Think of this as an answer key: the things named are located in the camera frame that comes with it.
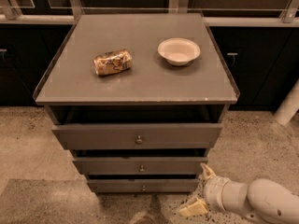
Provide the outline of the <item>white cylindrical robot base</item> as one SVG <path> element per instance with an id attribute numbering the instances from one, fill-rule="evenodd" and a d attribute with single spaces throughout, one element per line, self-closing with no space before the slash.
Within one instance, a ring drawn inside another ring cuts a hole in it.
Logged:
<path id="1" fill-rule="evenodd" d="M 299 110 L 299 79 L 292 87 L 284 101 L 274 114 L 274 119 L 280 125 L 287 125 L 295 113 Z"/>

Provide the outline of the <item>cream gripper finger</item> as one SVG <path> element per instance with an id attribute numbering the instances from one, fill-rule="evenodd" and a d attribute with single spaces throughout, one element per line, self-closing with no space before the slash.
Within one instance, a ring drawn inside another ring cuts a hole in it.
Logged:
<path id="1" fill-rule="evenodd" d="M 204 215 L 208 211 L 209 208 L 206 201 L 203 198 L 198 198 L 197 196 L 191 197 L 178 210 L 183 217 Z"/>
<path id="2" fill-rule="evenodd" d="M 214 173 L 214 171 L 207 164 L 201 162 L 200 166 L 202 167 L 203 178 L 205 180 L 209 180 L 209 179 L 214 178 L 216 176 L 216 174 Z"/>

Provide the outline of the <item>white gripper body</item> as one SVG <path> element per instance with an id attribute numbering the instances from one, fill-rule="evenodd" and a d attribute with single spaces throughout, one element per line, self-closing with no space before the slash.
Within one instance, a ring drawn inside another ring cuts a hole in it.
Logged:
<path id="1" fill-rule="evenodd" d="M 204 200 L 209 205 L 210 209 L 216 212 L 225 213 L 222 192 L 224 186 L 231 182 L 227 177 L 215 176 L 210 178 L 204 186 Z"/>

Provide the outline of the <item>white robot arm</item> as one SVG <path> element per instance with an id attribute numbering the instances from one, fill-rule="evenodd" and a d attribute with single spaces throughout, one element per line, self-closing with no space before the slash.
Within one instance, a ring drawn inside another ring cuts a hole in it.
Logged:
<path id="1" fill-rule="evenodd" d="M 183 217 L 206 214 L 209 210 L 234 213 L 253 224 L 299 224 L 299 196 L 269 179 L 249 184 L 216 175 L 201 163 L 206 181 L 203 197 L 191 197 L 179 208 Z"/>

